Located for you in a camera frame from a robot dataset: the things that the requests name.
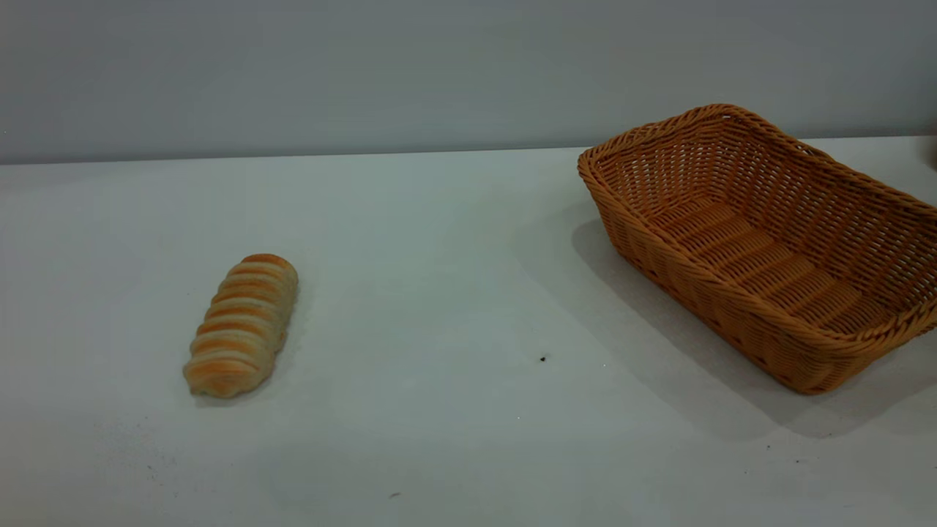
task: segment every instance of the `rectangular basket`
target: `rectangular basket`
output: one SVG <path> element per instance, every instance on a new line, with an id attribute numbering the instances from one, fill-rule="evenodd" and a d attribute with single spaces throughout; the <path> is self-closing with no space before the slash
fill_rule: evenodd
<path id="1" fill-rule="evenodd" d="M 838 387 L 937 325 L 937 209 L 731 105 L 587 150 L 612 244 L 758 367 Z"/>

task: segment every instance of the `table surface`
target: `table surface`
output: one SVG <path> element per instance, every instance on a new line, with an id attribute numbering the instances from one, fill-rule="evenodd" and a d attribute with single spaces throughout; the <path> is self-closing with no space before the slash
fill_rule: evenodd
<path id="1" fill-rule="evenodd" d="M 810 143 L 937 204 L 920 141 Z M 787 391 L 615 254 L 581 150 L 0 168 L 0 522 L 937 523 L 937 332 Z M 266 251 L 273 377 L 194 398 Z"/>

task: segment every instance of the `bread roll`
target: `bread roll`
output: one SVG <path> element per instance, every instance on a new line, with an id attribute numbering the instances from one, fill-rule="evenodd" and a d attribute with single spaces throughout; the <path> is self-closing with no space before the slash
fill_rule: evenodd
<path id="1" fill-rule="evenodd" d="M 270 376 L 298 284 L 293 266 L 273 254 L 248 256 L 231 269 L 189 346 L 183 375 L 193 394 L 231 398 Z"/>

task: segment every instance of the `twisted bread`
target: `twisted bread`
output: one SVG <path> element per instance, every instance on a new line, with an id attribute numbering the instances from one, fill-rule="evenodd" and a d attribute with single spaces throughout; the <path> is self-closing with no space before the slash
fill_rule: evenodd
<path id="1" fill-rule="evenodd" d="M 189 346 L 183 375 L 193 394 L 231 398 L 270 376 L 298 283 L 293 266 L 273 254 L 248 256 L 231 269 Z"/>

